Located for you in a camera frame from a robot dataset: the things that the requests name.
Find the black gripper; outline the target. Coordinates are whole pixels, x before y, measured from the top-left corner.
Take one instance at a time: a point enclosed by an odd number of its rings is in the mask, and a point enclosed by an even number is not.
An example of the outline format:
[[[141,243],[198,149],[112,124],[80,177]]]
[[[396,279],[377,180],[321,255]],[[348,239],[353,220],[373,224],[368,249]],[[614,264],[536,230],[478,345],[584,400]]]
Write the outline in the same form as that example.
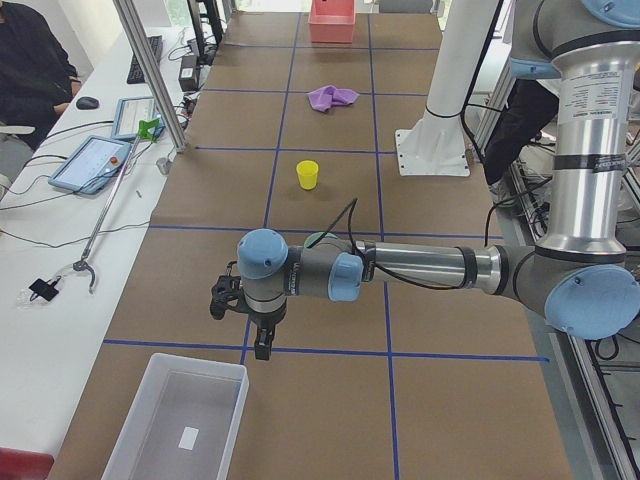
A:
[[[285,315],[285,308],[279,308],[269,313],[252,311],[249,314],[249,320],[256,325],[254,354],[257,360],[268,361],[271,358],[276,326],[284,319]]]

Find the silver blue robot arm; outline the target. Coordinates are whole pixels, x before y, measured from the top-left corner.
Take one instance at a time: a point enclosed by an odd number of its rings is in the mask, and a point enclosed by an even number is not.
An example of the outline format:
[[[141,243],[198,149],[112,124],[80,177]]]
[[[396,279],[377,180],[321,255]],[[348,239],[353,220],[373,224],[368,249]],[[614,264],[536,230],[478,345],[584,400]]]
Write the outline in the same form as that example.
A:
[[[290,246],[269,229],[237,248],[238,309],[257,327],[255,355],[270,357],[291,296],[353,301],[376,273],[416,286],[478,288],[511,298],[557,330],[586,340],[616,334],[639,310],[639,284],[616,239],[625,135],[639,63],[635,1],[520,1],[512,72],[560,81],[558,136],[545,235],[532,247],[431,247],[356,242],[321,234]]]

